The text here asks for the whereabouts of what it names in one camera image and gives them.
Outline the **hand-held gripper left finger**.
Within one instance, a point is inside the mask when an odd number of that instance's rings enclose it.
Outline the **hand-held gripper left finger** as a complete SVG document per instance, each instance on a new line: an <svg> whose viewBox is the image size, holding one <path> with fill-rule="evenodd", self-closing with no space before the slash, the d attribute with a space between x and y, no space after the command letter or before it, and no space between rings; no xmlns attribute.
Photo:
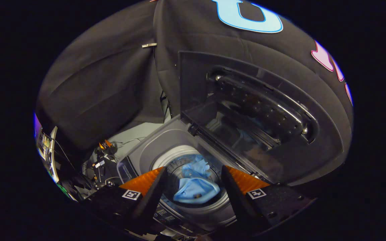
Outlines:
<svg viewBox="0 0 386 241"><path fill-rule="evenodd" d="M159 167L119 186L105 186L81 201L81 207L111 226L146 234L167 184Z"/></svg>

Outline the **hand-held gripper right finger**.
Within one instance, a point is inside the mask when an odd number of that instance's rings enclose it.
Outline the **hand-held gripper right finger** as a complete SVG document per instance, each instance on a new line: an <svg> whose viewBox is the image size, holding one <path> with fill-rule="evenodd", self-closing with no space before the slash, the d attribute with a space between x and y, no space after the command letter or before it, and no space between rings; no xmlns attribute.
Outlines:
<svg viewBox="0 0 386 241"><path fill-rule="evenodd" d="M270 184L230 166L221 168L221 180L236 217L226 232L238 235L265 234L315 202L289 185Z"/></svg>

